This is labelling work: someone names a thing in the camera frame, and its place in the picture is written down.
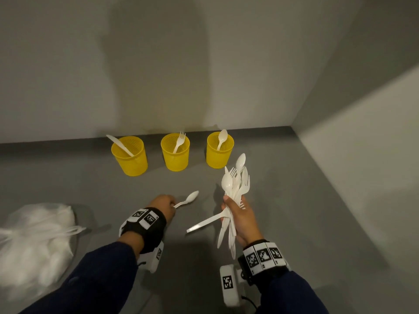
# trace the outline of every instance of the white wall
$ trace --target white wall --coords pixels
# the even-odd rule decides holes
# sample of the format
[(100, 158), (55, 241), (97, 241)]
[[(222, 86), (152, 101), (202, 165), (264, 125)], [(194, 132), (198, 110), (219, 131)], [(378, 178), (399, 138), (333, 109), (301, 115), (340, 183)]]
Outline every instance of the white wall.
[(0, 0), (0, 142), (290, 125), (361, 0)]
[(336, 283), (356, 313), (419, 308), (418, 10), (367, 0), (292, 125), (388, 263)]

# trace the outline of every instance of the clear plastic bag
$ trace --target clear plastic bag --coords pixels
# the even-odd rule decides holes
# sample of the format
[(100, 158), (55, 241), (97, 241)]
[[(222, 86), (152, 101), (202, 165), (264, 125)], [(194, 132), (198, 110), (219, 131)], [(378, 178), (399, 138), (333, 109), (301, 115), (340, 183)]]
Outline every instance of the clear plastic bag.
[(65, 204), (26, 205), (0, 228), (0, 286), (9, 299), (42, 295), (55, 284), (73, 257), (74, 213)]

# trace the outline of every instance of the person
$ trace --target person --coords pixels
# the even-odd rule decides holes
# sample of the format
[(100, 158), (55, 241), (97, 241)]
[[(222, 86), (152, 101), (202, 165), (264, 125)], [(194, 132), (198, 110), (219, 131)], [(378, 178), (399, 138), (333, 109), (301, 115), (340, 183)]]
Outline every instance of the person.
[[(221, 209), (226, 205), (231, 209), (236, 238), (241, 246), (246, 248), (255, 242), (266, 242), (246, 198), (242, 196), (246, 209), (239, 208), (228, 196), (223, 199)], [(139, 254), (153, 251), (158, 246), (165, 226), (175, 215), (174, 205), (175, 198), (171, 195), (156, 197), (146, 209), (140, 209), (128, 218), (116, 242), (87, 253), (57, 290), (21, 314), (120, 312), (134, 284)], [(149, 225), (147, 231), (144, 222)], [(253, 277), (253, 281), (261, 293), (258, 314), (328, 313), (307, 281), (286, 267), (262, 271)]]

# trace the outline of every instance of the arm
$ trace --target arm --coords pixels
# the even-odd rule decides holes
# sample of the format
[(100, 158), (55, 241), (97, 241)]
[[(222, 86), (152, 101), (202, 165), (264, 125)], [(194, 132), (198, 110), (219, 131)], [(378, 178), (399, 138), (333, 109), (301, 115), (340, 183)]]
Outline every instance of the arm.
[[(224, 203), (233, 214), (237, 240), (244, 250), (255, 244), (267, 242), (261, 234), (252, 208), (242, 196), (245, 209), (241, 209), (228, 196)], [(257, 313), (281, 314), (327, 314), (328, 311), (306, 280), (286, 266), (276, 266), (261, 271), (252, 277), (252, 281), (261, 293), (261, 306)]]
[[(149, 207), (161, 211), (166, 224), (175, 215), (174, 205), (172, 196), (160, 195)], [(87, 253), (61, 287), (21, 314), (119, 313), (134, 284), (137, 259), (145, 244), (140, 234), (123, 232), (118, 241)]]

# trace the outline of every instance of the yellow cup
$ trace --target yellow cup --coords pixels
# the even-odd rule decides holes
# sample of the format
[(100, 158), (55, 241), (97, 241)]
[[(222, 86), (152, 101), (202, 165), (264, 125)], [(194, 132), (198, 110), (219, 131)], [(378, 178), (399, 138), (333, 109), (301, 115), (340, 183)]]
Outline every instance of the yellow cup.
[(189, 161), (189, 146), (190, 142), (188, 137), (185, 137), (185, 143), (183, 143), (173, 153), (176, 147), (176, 141), (178, 140), (179, 133), (170, 133), (161, 139), (161, 149), (163, 150), (164, 161), (169, 170), (179, 172), (188, 166)]
[(112, 145), (112, 154), (117, 159), (124, 173), (128, 176), (138, 176), (143, 174), (148, 167), (144, 142), (138, 137), (122, 137), (119, 140), (134, 155), (133, 157), (130, 157), (115, 143)]
[(228, 135), (227, 140), (221, 145), (220, 150), (217, 151), (219, 134), (219, 132), (213, 132), (207, 138), (207, 164), (213, 169), (221, 169), (227, 165), (234, 146), (233, 138), (231, 135)]

